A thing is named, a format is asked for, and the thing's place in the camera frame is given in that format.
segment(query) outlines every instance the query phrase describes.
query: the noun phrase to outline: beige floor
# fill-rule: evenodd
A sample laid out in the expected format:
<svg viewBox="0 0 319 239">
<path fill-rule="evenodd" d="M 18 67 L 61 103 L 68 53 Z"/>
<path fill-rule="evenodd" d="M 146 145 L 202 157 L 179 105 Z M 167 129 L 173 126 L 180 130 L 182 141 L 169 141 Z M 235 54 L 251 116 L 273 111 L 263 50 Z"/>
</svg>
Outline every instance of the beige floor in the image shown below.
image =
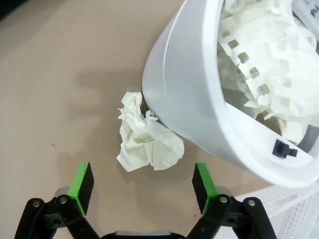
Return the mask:
<svg viewBox="0 0 319 239">
<path fill-rule="evenodd" d="M 200 216 L 191 184 L 197 161 L 234 194 L 268 185 L 190 142 L 166 171 L 127 173 L 116 161 L 120 100 L 141 89 L 148 54 L 181 3 L 31 0 L 0 22 L 1 238 L 13 238 L 28 199 L 51 199 L 80 162 L 92 164 L 87 218 L 101 236 L 187 234 Z M 64 235 L 55 238 L 71 238 Z"/>
</svg>

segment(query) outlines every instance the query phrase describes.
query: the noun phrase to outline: bolt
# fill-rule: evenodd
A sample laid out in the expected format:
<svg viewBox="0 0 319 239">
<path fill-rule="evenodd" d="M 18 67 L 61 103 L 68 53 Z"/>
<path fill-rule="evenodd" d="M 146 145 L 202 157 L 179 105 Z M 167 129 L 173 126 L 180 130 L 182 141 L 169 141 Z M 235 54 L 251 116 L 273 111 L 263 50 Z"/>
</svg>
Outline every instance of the bolt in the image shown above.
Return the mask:
<svg viewBox="0 0 319 239">
<path fill-rule="evenodd" d="M 254 206 L 254 205 L 255 205 L 255 202 L 254 202 L 254 200 L 248 200 L 248 204 L 249 204 L 250 206 Z"/>
<path fill-rule="evenodd" d="M 225 197 L 221 197 L 219 200 L 222 203 L 227 203 L 227 201 L 228 201 L 227 198 L 225 198 Z"/>
<path fill-rule="evenodd" d="M 61 203 L 61 204 L 65 204 L 66 203 L 66 201 L 68 201 L 68 199 L 66 198 L 66 197 L 60 197 L 60 199 L 59 199 L 59 202 Z"/>
<path fill-rule="evenodd" d="M 40 201 L 39 200 L 34 200 L 32 204 L 35 208 L 40 206 Z"/>
</svg>

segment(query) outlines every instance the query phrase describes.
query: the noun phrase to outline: paper in trash bin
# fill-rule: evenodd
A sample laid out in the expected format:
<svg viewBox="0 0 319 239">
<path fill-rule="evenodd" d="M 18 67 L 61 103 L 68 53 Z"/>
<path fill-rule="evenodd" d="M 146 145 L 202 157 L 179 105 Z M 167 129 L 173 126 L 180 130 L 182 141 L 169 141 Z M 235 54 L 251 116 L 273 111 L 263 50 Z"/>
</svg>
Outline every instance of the paper in trash bin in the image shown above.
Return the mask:
<svg viewBox="0 0 319 239">
<path fill-rule="evenodd" d="M 221 85 L 237 88 L 245 107 L 277 118 L 282 136 L 300 142 L 309 124 L 319 126 L 315 36 L 293 17 L 292 0 L 226 0 L 225 11 L 218 43 L 238 71 L 229 77 L 219 63 Z"/>
<path fill-rule="evenodd" d="M 117 160 L 125 170 L 131 172 L 149 164 L 154 170 L 162 170 L 176 164 L 184 154 L 183 140 L 157 122 L 151 111 L 146 112 L 146 117 L 142 115 L 140 92 L 127 92 L 122 103 L 119 119 L 123 142 Z"/>
</svg>

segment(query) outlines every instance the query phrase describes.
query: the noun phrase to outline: trash can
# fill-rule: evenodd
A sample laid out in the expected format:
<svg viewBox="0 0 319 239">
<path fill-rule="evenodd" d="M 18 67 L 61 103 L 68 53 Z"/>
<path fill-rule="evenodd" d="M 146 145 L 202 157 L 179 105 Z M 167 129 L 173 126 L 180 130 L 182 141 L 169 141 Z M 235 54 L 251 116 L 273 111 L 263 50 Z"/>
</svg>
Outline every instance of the trash can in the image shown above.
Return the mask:
<svg viewBox="0 0 319 239">
<path fill-rule="evenodd" d="M 294 145 L 225 102 L 217 67 L 223 3 L 183 3 L 147 60 L 145 101 L 162 123 L 204 150 L 273 184 L 308 186 L 319 178 L 318 128 L 308 127 L 301 144 Z M 276 155 L 282 149 L 278 143 L 296 156 Z"/>
</svg>

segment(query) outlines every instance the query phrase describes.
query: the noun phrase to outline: black latch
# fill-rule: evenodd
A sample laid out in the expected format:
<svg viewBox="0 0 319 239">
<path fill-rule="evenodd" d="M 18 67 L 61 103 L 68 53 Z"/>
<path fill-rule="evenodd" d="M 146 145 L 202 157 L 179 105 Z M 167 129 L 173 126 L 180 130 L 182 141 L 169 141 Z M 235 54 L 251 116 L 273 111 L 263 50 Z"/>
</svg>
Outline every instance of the black latch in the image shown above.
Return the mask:
<svg viewBox="0 0 319 239">
<path fill-rule="evenodd" d="M 286 158 L 287 155 L 296 157 L 297 156 L 297 150 L 289 148 L 288 144 L 285 144 L 281 142 L 279 139 L 276 140 L 273 155 L 280 157 L 280 158 Z"/>
</svg>

